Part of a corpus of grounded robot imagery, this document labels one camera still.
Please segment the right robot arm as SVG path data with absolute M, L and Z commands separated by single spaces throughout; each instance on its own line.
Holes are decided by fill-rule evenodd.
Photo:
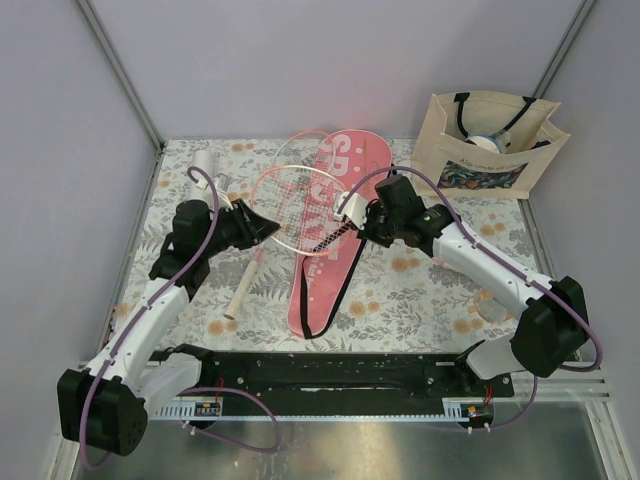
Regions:
M 586 302 L 576 280 L 553 280 L 482 242 L 447 201 L 425 206 L 405 176 L 389 176 L 375 192 L 360 237 L 384 247 L 401 240 L 442 261 L 489 290 L 518 320 L 514 333 L 465 352 L 466 364 L 455 371 L 462 393 L 478 395 L 492 378 L 512 372 L 547 378 L 588 341 Z

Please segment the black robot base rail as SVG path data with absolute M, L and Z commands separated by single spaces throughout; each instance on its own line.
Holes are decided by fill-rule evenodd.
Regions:
M 182 344 L 156 351 L 151 358 L 165 363 L 179 354 L 201 361 L 197 384 L 222 388 L 219 398 L 242 398 L 240 394 L 247 392 L 264 403 L 275 396 L 381 396 L 390 392 L 401 397 L 481 403 L 514 395 L 509 375 L 482 380 L 463 365 L 457 353 L 222 352 Z

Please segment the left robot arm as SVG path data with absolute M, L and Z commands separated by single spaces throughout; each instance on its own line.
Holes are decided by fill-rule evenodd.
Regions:
M 83 369 L 68 369 L 58 380 L 62 436 L 127 456 L 150 417 L 176 396 L 187 389 L 212 391 L 217 372 L 198 354 L 172 353 L 153 370 L 147 363 L 207 279 L 210 259 L 229 248 L 259 245 L 279 228 L 243 200 L 219 210 L 201 199 L 180 203 L 136 311 Z

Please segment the pink racket bag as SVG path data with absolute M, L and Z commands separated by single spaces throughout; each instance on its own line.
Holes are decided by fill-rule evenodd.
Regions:
M 389 144 L 373 132 L 341 130 L 332 140 L 335 159 L 330 174 L 347 189 L 368 173 L 392 165 Z M 298 337 L 317 338 L 329 329 L 367 245 L 352 230 L 340 240 L 341 248 L 328 256 L 296 257 L 287 323 Z

